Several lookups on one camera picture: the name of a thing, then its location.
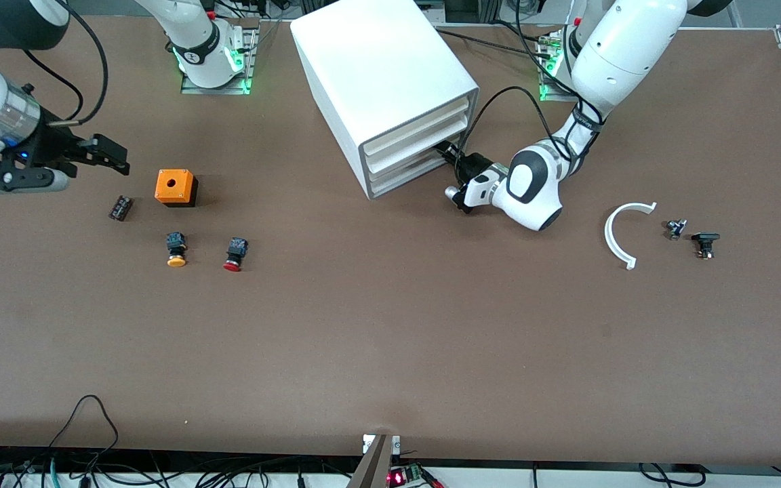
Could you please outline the circuit board with red LED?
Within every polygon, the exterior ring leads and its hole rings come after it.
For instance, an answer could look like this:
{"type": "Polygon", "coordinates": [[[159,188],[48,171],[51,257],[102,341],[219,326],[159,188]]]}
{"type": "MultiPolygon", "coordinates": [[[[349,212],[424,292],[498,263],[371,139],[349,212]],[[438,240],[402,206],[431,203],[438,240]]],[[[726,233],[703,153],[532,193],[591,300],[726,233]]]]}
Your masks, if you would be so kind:
{"type": "Polygon", "coordinates": [[[406,464],[388,470],[386,488],[445,488],[421,464],[406,464]]]}

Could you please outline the yellow push button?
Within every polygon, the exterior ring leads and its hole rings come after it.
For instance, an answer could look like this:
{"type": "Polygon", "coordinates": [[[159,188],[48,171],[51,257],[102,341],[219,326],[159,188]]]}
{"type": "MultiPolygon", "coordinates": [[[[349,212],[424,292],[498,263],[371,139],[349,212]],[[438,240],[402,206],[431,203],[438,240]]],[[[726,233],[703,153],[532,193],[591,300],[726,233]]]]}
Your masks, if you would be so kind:
{"type": "Polygon", "coordinates": [[[165,238],[165,247],[168,257],[167,265],[171,268],[181,268],[186,265],[185,253],[187,250],[185,235],[182,232],[171,232],[165,238]]]}

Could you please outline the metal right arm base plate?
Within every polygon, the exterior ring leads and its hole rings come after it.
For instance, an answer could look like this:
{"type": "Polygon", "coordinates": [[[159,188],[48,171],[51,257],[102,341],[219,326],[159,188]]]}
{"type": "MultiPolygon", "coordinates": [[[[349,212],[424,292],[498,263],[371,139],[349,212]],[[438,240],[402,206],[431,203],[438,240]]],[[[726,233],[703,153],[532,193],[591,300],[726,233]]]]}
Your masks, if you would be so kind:
{"type": "Polygon", "coordinates": [[[217,20],[215,25],[220,28],[219,47],[205,59],[202,65],[191,65],[179,54],[174,54],[177,65],[182,74],[180,93],[189,95],[208,96],[245,96],[252,90],[252,77],[258,42],[260,41],[259,28],[243,28],[229,24],[225,28],[222,22],[217,20]],[[191,75],[197,71],[197,79],[200,81],[220,81],[223,75],[231,77],[225,83],[213,87],[204,87],[195,83],[191,75]]]}

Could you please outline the orange button enclosure box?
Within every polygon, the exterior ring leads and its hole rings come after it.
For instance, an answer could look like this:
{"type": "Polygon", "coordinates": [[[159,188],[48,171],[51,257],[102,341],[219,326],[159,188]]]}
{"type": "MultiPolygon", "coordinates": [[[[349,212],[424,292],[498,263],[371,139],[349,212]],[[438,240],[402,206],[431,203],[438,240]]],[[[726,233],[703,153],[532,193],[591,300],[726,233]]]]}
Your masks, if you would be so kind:
{"type": "Polygon", "coordinates": [[[188,169],[161,169],[154,196],[166,207],[196,207],[199,180],[188,169]]]}

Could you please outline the black switch component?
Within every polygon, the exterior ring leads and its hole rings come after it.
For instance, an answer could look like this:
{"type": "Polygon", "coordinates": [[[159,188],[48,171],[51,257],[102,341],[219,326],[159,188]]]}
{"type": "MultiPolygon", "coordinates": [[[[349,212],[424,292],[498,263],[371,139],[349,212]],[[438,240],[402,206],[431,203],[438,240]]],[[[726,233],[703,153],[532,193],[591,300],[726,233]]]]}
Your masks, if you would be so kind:
{"type": "Polygon", "coordinates": [[[698,232],[690,237],[697,245],[697,254],[700,259],[709,260],[714,257],[713,245],[720,239],[720,234],[715,232],[698,232]]]}

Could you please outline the red push button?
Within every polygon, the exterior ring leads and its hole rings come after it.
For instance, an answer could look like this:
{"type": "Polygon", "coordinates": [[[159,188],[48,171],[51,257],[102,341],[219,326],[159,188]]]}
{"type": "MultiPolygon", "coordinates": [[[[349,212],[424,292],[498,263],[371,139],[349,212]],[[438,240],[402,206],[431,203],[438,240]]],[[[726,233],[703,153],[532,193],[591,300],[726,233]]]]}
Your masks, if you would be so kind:
{"type": "Polygon", "coordinates": [[[249,243],[244,238],[231,238],[227,251],[223,269],[231,272],[241,272],[242,262],[247,254],[249,243]]]}

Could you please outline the white semicircular plastic bracket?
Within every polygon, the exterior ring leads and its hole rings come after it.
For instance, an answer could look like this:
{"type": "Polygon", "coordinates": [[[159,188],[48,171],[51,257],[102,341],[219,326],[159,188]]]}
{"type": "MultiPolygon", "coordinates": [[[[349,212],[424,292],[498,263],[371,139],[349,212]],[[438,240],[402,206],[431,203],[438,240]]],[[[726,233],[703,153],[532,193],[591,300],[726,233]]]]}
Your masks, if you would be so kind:
{"type": "Polygon", "coordinates": [[[616,218],[621,214],[622,212],[639,212],[642,214],[651,214],[654,212],[654,210],[657,208],[658,203],[645,204],[645,203],[626,203],[619,207],[617,207],[613,212],[610,213],[610,215],[605,220],[604,229],[603,229],[603,235],[605,244],[607,244],[608,249],[610,252],[616,256],[617,259],[619,259],[621,262],[625,264],[625,268],[627,270],[632,270],[637,265],[637,259],[635,256],[632,256],[632,254],[626,253],[625,250],[620,246],[619,242],[617,241],[616,235],[614,234],[614,222],[616,222],[616,218]]]}

